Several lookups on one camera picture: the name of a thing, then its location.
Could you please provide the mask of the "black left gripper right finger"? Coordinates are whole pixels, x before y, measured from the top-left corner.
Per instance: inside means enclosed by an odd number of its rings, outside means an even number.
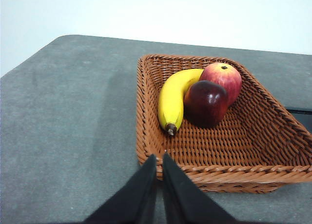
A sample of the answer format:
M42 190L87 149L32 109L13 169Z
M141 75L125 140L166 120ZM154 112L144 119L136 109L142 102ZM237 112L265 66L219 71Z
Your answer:
M234 217L205 195L168 154L163 155L163 182L167 223L234 223Z

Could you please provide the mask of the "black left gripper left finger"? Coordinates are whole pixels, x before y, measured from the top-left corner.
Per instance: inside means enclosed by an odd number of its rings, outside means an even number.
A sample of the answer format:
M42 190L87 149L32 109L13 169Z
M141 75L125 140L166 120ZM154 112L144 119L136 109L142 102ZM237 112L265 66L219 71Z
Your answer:
M129 181L86 220L86 224L148 224L156 202L156 157L151 155Z

